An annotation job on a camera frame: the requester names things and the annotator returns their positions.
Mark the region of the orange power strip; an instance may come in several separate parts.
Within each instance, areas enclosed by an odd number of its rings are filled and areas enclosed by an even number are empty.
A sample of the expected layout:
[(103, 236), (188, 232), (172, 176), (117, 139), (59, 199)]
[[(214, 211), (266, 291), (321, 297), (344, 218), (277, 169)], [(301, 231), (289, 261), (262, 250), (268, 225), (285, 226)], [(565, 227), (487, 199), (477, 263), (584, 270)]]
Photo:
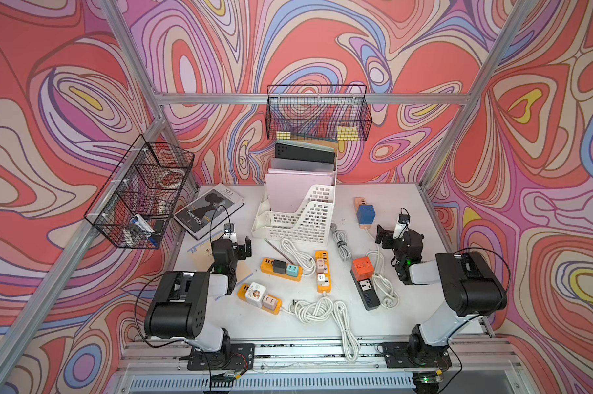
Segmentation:
[(327, 251), (315, 251), (316, 285), (320, 294), (329, 294), (332, 290), (329, 272), (329, 255)]
[[(242, 284), (242, 286), (237, 291), (237, 297), (240, 300), (242, 300), (243, 302), (245, 302), (245, 291), (247, 290), (249, 285), (250, 284)], [(266, 296), (263, 301), (263, 306), (261, 308), (258, 308), (258, 307), (256, 307), (256, 308), (260, 309), (260, 310), (264, 310), (272, 315), (278, 315), (280, 313), (282, 306), (283, 306), (283, 302), (275, 295), (271, 295), (267, 289)]]
[(293, 282), (300, 282), (301, 278), (302, 278), (302, 267), (300, 267), (300, 275), (299, 277), (288, 277), (288, 275), (280, 275), (280, 274), (275, 274), (273, 272), (273, 268), (272, 268), (272, 262), (273, 259), (269, 259), (269, 258), (265, 258), (263, 259), (262, 263), (260, 264), (260, 269), (261, 272), (264, 274), (268, 274), (274, 277), (281, 277), (283, 279), (289, 280), (289, 281), (293, 281)]

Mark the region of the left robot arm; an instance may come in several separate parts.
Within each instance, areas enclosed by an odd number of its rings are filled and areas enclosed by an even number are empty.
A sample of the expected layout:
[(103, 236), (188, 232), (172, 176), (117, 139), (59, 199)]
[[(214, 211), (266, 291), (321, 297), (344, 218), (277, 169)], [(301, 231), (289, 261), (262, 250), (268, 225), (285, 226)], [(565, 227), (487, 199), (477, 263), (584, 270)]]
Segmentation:
[(168, 345), (183, 342), (191, 346), (184, 360), (189, 370), (245, 369), (248, 359), (232, 348), (230, 335), (208, 321), (208, 300), (230, 296), (237, 285), (238, 263), (252, 256), (247, 237), (239, 244), (227, 237), (211, 243), (214, 262), (206, 270), (168, 271), (160, 277), (147, 310), (144, 342), (151, 337), (164, 339)]

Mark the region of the pink folder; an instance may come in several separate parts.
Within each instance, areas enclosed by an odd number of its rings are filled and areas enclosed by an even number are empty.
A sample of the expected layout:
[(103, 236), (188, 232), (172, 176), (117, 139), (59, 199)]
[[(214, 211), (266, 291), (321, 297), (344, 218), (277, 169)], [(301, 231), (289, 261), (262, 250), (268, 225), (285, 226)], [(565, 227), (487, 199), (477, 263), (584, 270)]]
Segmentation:
[(265, 174), (265, 190), (270, 209), (295, 213), (314, 185), (332, 186), (334, 172), (303, 172), (270, 168)]

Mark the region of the white cartoon plug adapter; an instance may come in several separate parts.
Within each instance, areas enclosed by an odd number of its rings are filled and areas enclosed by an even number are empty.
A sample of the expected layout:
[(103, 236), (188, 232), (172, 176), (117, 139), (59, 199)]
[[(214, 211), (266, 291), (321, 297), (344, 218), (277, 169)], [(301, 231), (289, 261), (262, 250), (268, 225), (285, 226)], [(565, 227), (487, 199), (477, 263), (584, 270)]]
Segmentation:
[(257, 282), (252, 282), (245, 291), (245, 302), (258, 308), (263, 306), (267, 288)]

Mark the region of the white plastic file rack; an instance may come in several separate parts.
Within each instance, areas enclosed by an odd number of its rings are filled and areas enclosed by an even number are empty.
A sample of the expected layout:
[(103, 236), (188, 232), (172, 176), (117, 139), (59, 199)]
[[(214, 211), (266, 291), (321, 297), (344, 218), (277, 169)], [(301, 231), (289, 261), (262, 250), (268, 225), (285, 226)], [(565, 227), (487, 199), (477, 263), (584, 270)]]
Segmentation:
[(328, 242), (336, 195), (337, 176), (332, 186), (314, 185), (295, 213), (280, 213), (270, 209), (264, 194), (252, 224), (255, 238), (271, 241), (289, 239), (294, 243), (324, 246)]

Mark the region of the pink power strip back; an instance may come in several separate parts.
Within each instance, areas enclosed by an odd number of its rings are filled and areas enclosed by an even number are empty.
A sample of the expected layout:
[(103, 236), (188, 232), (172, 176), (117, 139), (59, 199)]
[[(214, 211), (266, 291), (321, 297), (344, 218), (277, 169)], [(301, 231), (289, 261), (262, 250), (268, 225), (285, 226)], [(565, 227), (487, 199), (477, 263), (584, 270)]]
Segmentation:
[(353, 199), (355, 211), (358, 212), (360, 207), (366, 205), (366, 200), (364, 197), (355, 197)]

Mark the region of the teal plug adapter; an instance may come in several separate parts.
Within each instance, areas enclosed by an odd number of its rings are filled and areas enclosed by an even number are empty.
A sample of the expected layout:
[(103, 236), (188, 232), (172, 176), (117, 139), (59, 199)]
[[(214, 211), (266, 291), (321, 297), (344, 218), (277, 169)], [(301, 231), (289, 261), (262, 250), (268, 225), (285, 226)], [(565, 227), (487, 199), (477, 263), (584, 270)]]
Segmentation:
[(299, 277), (300, 267), (294, 264), (288, 264), (286, 266), (286, 275), (288, 275), (288, 277)]

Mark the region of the black power strip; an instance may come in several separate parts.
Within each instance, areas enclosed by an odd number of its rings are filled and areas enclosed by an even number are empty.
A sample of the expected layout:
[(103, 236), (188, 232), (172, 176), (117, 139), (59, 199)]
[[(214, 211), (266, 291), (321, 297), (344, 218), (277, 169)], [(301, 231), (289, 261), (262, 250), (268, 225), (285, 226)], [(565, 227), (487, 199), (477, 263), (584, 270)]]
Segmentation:
[(362, 300), (363, 306), (366, 310), (375, 310), (380, 307), (381, 302), (378, 298), (377, 292), (374, 289), (373, 281), (371, 278), (358, 280), (356, 276), (350, 271), (351, 277), (354, 280), (357, 291), (359, 292), (360, 299)]

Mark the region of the pink usb charger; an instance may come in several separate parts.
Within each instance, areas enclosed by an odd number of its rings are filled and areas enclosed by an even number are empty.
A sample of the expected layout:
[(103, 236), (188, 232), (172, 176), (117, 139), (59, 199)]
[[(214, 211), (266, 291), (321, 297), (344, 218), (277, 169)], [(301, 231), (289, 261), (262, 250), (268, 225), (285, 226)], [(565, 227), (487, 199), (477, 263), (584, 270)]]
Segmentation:
[(323, 259), (317, 259), (316, 261), (316, 272), (318, 274), (323, 274), (326, 269), (326, 264)]

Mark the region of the black plug adapter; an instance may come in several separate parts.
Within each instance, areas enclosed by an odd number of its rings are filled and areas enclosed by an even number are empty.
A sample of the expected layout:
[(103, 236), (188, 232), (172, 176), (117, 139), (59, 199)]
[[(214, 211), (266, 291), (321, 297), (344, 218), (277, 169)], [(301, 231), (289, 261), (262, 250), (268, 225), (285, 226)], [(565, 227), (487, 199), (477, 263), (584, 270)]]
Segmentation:
[(275, 274), (285, 275), (288, 263), (282, 260), (274, 259), (272, 262), (273, 272)]

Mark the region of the red cube socket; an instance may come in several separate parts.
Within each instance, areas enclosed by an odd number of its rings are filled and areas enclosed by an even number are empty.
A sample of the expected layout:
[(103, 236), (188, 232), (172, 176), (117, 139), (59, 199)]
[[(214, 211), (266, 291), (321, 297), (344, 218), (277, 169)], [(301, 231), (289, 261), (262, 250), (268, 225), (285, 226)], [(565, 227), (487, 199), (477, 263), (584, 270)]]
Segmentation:
[(374, 267), (369, 257), (355, 259), (351, 265), (351, 273), (357, 282), (370, 279), (374, 274)]

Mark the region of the grey portrait book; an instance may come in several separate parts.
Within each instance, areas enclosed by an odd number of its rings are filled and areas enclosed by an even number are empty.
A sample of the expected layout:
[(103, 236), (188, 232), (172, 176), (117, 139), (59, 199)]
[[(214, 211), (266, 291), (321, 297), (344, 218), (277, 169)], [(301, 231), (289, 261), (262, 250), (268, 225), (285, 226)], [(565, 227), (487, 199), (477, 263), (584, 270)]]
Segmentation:
[(244, 205), (244, 198), (223, 184), (218, 184), (178, 210), (174, 219), (187, 233), (200, 241)]

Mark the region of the blue cube adapter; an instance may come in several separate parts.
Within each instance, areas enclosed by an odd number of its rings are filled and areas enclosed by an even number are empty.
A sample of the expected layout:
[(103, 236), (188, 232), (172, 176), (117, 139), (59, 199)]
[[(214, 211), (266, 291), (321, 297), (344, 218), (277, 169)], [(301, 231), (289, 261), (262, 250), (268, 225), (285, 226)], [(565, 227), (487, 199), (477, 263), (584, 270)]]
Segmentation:
[(375, 210), (373, 205), (359, 205), (356, 210), (356, 217), (361, 228), (370, 228), (375, 220)]

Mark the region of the pencil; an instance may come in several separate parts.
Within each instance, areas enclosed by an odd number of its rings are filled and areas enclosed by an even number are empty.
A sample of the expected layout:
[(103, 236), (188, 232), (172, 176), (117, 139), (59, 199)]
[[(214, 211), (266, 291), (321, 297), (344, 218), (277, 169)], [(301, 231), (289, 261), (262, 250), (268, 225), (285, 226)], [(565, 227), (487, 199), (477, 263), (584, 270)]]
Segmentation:
[(285, 259), (286, 262), (288, 262), (289, 264), (292, 264), (292, 265), (298, 265), (292, 259), (290, 259), (279, 247), (275, 246), (275, 244), (273, 244), (270, 240), (265, 238), (264, 241), (269, 246), (271, 246), (275, 251), (277, 251), (277, 253), (280, 254)]

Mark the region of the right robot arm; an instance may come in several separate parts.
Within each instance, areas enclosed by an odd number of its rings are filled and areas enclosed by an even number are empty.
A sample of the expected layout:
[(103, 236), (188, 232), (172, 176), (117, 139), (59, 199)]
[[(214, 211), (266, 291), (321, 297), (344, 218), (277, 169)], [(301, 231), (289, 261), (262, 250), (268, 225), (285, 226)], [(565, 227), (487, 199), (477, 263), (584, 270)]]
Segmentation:
[(375, 243), (393, 252), (391, 266), (406, 285), (439, 284), (444, 302), (414, 326), (403, 356), (417, 367), (447, 368), (449, 341), (473, 319), (506, 308), (507, 289), (484, 257), (469, 248), (439, 253), (422, 261), (424, 236), (398, 224), (392, 231), (377, 226)]

